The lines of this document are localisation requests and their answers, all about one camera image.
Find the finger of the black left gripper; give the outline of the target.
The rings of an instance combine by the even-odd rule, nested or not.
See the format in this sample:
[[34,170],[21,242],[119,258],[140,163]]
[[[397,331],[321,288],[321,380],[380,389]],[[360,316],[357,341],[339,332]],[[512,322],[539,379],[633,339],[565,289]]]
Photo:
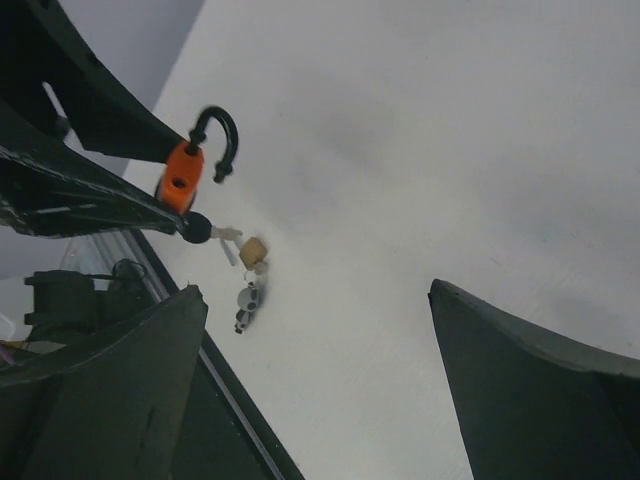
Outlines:
[[182,232],[184,218],[1,103],[1,224],[66,238],[138,228]]
[[112,75],[59,2],[2,2],[1,99],[56,136],[59,115],[47,88],[88,151],[163,163],[183,141]]

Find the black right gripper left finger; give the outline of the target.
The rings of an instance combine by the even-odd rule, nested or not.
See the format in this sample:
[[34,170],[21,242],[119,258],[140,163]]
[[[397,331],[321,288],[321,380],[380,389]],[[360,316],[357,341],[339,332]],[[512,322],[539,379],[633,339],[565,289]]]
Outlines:
[[207,312],[189,286],[3,369],[2,478],[168,478]]

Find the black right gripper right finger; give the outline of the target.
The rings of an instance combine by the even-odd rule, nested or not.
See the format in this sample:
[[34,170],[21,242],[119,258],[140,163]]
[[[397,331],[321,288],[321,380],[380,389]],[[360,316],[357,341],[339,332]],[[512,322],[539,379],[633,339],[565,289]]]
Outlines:
[[433,281],[428,297],[474,478],[638,478],[638,360],[446,281]]

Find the black-headed key bunch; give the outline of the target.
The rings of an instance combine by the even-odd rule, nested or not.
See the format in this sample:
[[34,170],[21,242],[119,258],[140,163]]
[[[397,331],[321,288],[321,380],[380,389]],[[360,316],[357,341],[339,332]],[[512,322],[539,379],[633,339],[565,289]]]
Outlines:
[[229,264],[236,266],[242,248],[243,232],[233,227],[217,227],[203,214],[188,211],[183,215],[181,235],[192,244],[203,244],[209,240],[219,243]]

